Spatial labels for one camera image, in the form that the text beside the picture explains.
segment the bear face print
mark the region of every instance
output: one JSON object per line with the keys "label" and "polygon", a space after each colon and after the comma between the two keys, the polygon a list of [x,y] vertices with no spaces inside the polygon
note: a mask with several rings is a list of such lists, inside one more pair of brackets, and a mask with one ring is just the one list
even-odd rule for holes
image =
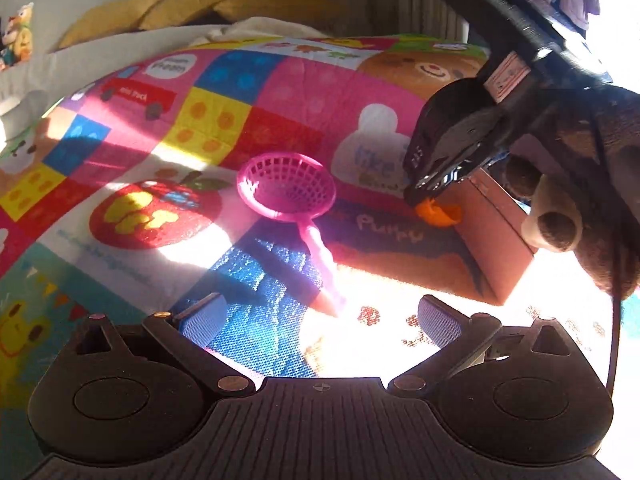
{"label": "bear face print", "polygon": [[397,129],[394,110],[382,104],[364,107],[358,129],[335,152],[331,164],[334,177],[353,186],[402,196],[407,184],[402,159],[409,137]]}
{"label": "bear face print", "polygon": [[479,68],[459,53],[391,51],[369,57],[357,70],[429,99],[444,85],[475,76]]}

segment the black cable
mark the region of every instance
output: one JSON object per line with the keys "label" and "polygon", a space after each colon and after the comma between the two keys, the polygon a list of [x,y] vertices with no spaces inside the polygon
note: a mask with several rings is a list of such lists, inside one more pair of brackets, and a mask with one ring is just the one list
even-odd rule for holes
{"label": "black cable", "polygon": [[[595,103],[591,103],[589,113],[589,124],[591,127],[591,135],[596,147],[598,162],[604,170],[607,179],[611,183],[611,175],[609,173],[609,165],[604,149],[604,142],[598,121],[594,115]],[[609,371],[607,373],[607,391],[609,395],[613,395],[613,385],[616,382],[616,370],[618,368],[618,351],[620,349],[620,325],[622,324],[622,271],[620,269],[620,258],[622,256],[622,240],[620,223],[620,215],[616,215],[616,225],[612,226],[611,244],[612,244],[612,264],[611,264],[611,350],[609,355]]]}

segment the plush toy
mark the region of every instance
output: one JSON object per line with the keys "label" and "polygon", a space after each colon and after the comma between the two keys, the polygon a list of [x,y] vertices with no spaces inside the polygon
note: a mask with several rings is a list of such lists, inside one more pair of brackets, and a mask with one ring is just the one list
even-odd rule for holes
{"label": "plush toy", "polygon": [[[640,219],[640,95],[621,88],[600,91],[591,101],[600,131],[610,179],[629,209]],[[568,156],[598,160],[588,110],[575,102],[560,107],[557,142]],[[504,187],[517,199],[530,201],[522,236],[530,245],[556,252],[574,251],[596,286],[611,293],[613,232],[600,218],[593,200],[565,174],[531,135],[511,147],[504,166]],[[620,251],[622,297],[640,282],[640,261],[625,244]]]}
{"label": "plush toy", "polygon": [[22,6],[16,16],[9,18],[9,23],[2,35],[4,49],[0,52],[0,70],[31,58],[33,51],[32,15],[33,3],[30,3]]}
{"label": "plush toy", "polygon": [[9,18],[9,23],[2,34],[2,51],[0,52],[0,70],[15,64],[15,54],[12,45],[18,37],[15,18]]}
{"label": "plush toy", "polygon": [[28,61],[33,51],[33,34],[31,32],[32,16],[33,3],[22,6],[16,16],[18,36],[14,41],[14,54],[20,61]]}

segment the orange object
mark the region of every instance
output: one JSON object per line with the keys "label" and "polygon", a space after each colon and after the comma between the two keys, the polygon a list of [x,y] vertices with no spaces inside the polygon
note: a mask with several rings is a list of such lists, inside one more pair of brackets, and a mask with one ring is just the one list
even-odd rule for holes
{"label": "orange object", "polygon": [[415,207],[415,212],[427,224],[434,227],[451,227],[462,222],[462,208],[459,205],[438,205],[428,198]]}

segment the stuffed toy on shelf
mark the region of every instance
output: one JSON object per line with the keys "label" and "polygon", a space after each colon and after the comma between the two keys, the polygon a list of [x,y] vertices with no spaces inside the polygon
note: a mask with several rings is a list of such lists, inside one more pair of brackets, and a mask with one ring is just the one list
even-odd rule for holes
{"label": "stuffed toy on shelf", "polygon": [[2,51],[0,52],[0,70],[31,58],[33,51],[33,33],[31,17],[33,3],[22,6],[16,16],[11,16],[2,34]]}

